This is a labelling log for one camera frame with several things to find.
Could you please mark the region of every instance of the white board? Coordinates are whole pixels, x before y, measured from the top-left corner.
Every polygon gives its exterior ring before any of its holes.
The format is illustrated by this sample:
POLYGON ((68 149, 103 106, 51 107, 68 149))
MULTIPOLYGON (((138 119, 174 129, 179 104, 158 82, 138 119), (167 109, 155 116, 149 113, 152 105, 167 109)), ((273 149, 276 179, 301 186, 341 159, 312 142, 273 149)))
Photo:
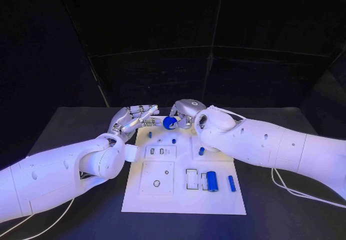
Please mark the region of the white board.
POLYGON ((247 215, 234 158, 210 151, 200 156, 201 143, 194 128, 141 128, 136 145, 141 154, 138 162, 132 163, 123 212, 247 215), (159 153, 165 149, 167 154, 154 157, 154 148, 159 153), (187 169, 197 170, 198 178, 192 176, 192 181, 198 180, 198 189, 188 189, 188 173, 194 171, 187 169), (204 190, 207 179, 203 174, 210 171, 217 172, 218 192, 204 190), (230 175, 237 192, 231 191, 230 175))

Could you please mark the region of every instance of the white cable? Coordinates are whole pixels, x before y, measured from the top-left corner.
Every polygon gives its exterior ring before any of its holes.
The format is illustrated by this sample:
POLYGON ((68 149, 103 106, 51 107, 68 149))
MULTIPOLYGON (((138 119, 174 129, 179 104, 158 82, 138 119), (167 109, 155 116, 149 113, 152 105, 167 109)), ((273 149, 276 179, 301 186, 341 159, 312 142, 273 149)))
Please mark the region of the white cable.
POLYGON ((223 109, 223 108, 220 108, 220 107, 217 107, 217 106, 214 106, 214 105, 213 105, 211 107, 214 107, 217 110, 220 110, 220 111, 223 111, 223 112, 226 112, 226 113, 228 113, 228 114, 234 114, 236 116, 239 116, 239 117, 243 118, 243 119, 247 119, 243 115, 234 113, 233 111, 228 111, 227 109, 223 109))
POLYGON ((11 232, 34 215, 31 215, 17 226, 14 226, 2 235, 0 237, 8 233, 11 232))
POLYGON ((308 195, 306 193, 303 193, 303 192, 301 192, 301 191, 298 191, 298 190, 290 189, 290 188, 288 187, 288 185, 286 185, 286 182, 285 182, 285 180, 283 180, 283 178, 282 178, 280 172, 279 172, 279 170, 278 170, 276 168, 272 168, 272 179, 273 179, 273 182, 276 183, 276 185, 280 186, 283 189, 286 189, 286 190, 288 190, 293 195, 296 195, 298 197, 302 197, 302 198, 306 198, 306 199, 314 199, 314 200, 321 201, 321 202, 324 202, 324 203, 327 203, 327 204, 332 204, 332 205, 335 205, 335 206, 338 206, 338 207, 341 207, 341 208, 346 208, 346 205, 342 205, 342 204, 335 203, 335 202, 332 202, 332 201, 324 200, 324 199, 321 199, 321 198, 318 198, 318 197, 315 197, 315 196, 308 195), (280 178, 280 181, 282 181, 283 185, 280 185, 280 184, 276 182, 276 180, 275 180, 275 170, 276 170, 276 174, 278 174, 278 176, 279 176, 279 178, 280 178))
POLYGON ((66 210, 64 214, 60 216, 58 220, 54 222, 54 224, 51 225, 51 227, 50 227, 45 231, 43 231, 40 234, 37 234, 35 236, 31 236, 31 237, 25 238, 24 240, 30 240, 30 239, 37 238, 40 235, 43 235, 43 234, 54 227, 54 225, 60 222, 60 220, 63 219, 66 213, 68 212, 74 200, 76 200, 76 199, 71 200, 71 203, 70 203, 70 205, 68 205, 68 207, 67 207, 67 210, 66 210))

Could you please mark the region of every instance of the blue object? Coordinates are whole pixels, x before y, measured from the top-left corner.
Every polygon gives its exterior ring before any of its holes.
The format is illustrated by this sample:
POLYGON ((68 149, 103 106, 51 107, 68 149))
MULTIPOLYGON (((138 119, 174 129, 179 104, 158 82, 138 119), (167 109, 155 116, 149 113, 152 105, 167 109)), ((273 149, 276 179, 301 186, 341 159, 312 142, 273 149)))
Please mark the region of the blue object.
POLYGON ((237 186, 236 186, 234 177, 228 176, 228 180, 230 180, 230 185, 231 185, 231 191, 236 192, 237 191, 237 186))
POLYGON ((220 187, 218 187, 218 180, 217 180, 217 173, 216 171, 210 171, 207 173, 207 181, 208 181, 208 191, 210 192, 218 192, 220 187))
POLYGON ((178 119, 175 117, 171 117, 168 116, 165 119, 164 119, 164 127, 168 129, 168 130, 174 130, 175 128, 171 128, 171 125, 174 123, 178 122, 178 119))
POLYGON ((198 154, 200 154, 201 156, 205 154, 205 148, 204 148, 204 147, 200 149, 198 154))

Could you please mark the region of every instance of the robotic hand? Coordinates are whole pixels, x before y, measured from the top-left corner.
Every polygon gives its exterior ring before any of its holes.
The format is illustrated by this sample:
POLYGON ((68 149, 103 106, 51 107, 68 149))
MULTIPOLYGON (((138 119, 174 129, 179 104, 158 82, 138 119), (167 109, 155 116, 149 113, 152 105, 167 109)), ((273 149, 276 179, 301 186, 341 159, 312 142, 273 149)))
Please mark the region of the robotic hand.
POLYGON ((207 108, 192 99, 177 101, 171 117, 177 112, 182 120, 171 128, 188 129, 194 124, 207 150, 223 151, 249 164, 285 169, 316 179, 346 199, 346 140, 247 119, 216 106, 207 108), (243 120, 234 120, 230 114, 243 120))
POLYGON ((126 160, 138 158, 139 148, 126 142, 138 128, 162 126, 161 119, 151 117, 159 113, 158 105, 125 107, 109 133, 41 152, 2 170, 0 223, 55 208, 116 178, 126 160))

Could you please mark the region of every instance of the table surface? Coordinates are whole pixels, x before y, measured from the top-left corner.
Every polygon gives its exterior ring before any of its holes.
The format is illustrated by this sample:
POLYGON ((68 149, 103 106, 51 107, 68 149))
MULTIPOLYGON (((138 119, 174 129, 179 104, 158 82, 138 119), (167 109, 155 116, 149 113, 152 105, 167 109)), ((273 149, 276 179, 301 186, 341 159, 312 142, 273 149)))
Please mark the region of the table surface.
MULTIPOLYGON (((299 108, 227 108, 250 119, 316 134, 299 108)), ((107 132, 120 108, 61 107, 30 155, 96 138, 107 132)), ((161 109, 167 116, 169 108, 161 109)), ((129 144, 135 144, 136 135, 129 144)), ((346 210, 292 195, 272 180, 272 169, 234 161, 247 215, 122 212, 132 164, 119 176, 77 197, 60 223, 37 239, 345 239, 346 210)), ((342 197, 316 180, 282 170, 288 186, 342 204, 342 197)), ((24 239, 43 232, 70 203, 35 215, 8 235, 24 239)), ((0 233, 22 219, 0 224, 0 233)))

